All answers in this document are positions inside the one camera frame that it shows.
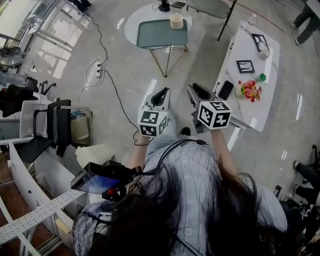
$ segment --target teal tray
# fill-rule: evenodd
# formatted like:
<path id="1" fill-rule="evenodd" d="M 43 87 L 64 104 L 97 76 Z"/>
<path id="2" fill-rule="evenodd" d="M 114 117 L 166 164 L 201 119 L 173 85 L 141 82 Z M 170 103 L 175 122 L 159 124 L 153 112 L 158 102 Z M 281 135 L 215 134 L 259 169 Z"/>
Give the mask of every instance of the teal tray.
<path id="1" fill-rule="evenodd" d="M 140 48 L 184 46 L 188 42 L 187 21 L 183 28 L 175 30 L 170 26 L 170 19 L 144 21 L 139 24 L 136 46 Z"/>

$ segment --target striped shirt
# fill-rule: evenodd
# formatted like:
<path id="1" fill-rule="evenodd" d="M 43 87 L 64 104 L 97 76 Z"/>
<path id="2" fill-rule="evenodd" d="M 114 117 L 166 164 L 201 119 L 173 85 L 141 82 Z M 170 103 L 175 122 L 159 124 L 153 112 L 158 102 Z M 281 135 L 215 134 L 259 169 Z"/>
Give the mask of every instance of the striped shirt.
<path id="1" fill-rule="evenodd" d="M 167 148 L 167 146 L 163 147 L 148 155 L 143 171 L 154 169 Z M 177 236 L 197 249 L 202 255 L 206 255 L 207 235 L 204 206 L 210 186 L 210 172 L 219 175 L 216 154 L 205 146 L 186 143 L 172 150 L 163 163 L 175 167 L 181 180 L 182 214 Z M 260 184 L 256 184 L 256 186 L 257 199 L 260 200 L 258 221 L 263 225 L 274 226 L 286 231 L 287 219 L 280 203 L 269 189 Z M 101 204 L 108 203 L 88 205 L 85 210 L 99 217 L 102 211 Z M 73 245 L 78 256 L 86 255 L 96 231 L 97 221 L 89 219 L 91 218 L 83 215 L 81 218 L 78 217 L 75 223 Z M 193 256 L 181 243 L 177 243 L 172 254 Z"/>

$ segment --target hand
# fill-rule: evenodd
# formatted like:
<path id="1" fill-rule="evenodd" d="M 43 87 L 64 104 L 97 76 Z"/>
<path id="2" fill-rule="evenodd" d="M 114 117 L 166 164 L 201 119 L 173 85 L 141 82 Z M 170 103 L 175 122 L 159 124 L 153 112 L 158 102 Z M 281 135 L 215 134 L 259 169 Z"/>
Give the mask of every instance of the hand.
<path id="1" fill-rule="evenodd" d="M 313 244 L 313 243 L 317 243 L 319 241 L 320 241 L 320 235 L 315 234 L 309 243 Z"/>

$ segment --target black picture frame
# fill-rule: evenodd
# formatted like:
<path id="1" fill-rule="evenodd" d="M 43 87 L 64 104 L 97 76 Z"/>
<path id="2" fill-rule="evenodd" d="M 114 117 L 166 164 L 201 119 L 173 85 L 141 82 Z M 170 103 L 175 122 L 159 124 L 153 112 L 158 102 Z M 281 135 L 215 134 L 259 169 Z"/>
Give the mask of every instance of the black picture frame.
<path id="1" fill-rule="evenodd" d="M 249 63 L 251 65 L 251 68 L 248 68 L 248 67 L 247 68 L 243 68 L 243 67 L 240 66 L 240 65 L 245 65 L 245 63 Z M 253 65 L 251 60 L 237 60 L 236 64 L 238 65 L 238 69 L 239 69 L 240 74 L 242 74 L 242 73 L 254 73 L 255 72 L 255 68 L 254 68 L 254 65 Z"/>
<path id="2" fill-rule="evenodd" d="M 265 38 L 265 36 L 263 34 L 251 34 L 252 38 L 254 40 L 255 46 L 258 49 L 259 52 L 261 52 L 262 50 L 264 50 L 266 47 L 269 49 L 267 40 Z"/>

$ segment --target phone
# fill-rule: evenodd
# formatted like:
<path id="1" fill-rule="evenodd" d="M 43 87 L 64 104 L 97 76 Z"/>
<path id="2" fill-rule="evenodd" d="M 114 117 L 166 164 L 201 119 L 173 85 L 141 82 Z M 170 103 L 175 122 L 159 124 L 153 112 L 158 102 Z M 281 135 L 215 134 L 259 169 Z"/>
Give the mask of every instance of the phone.
<path id="1" fill-rule="evenodd" d="M 120 185 L 121 180 L 96 175 L 92 171 L 82 170 L 72 181 L 71 188 L 83 192 L 102 195 L 109 189 Z"/>
<path id="2" fill-rule="evenodd" d="M 231 93 L 232 89 L 233 89 L 234 85 L 229 82 L 228 80 L 224 82 L 218 96 L 223 99 L 224 101 L 226 101 L 229 97 L 229 94 Z"/>

